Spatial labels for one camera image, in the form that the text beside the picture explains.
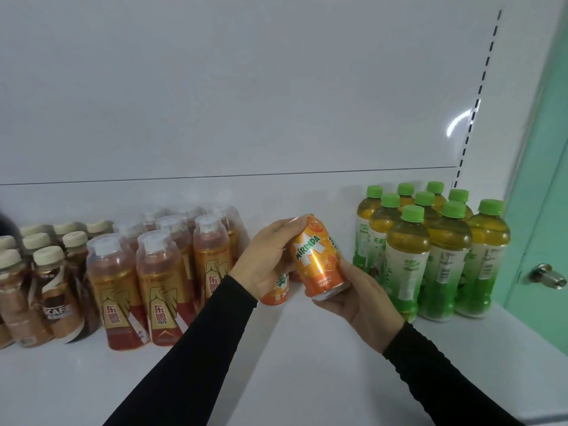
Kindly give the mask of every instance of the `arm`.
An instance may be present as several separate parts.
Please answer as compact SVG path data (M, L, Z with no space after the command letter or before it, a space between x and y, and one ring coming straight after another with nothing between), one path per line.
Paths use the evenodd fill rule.
M522 425L465 378L436 345L405 323L384 352L437 426Z
M104 423L206 425L257 301L225 276L178 343Z

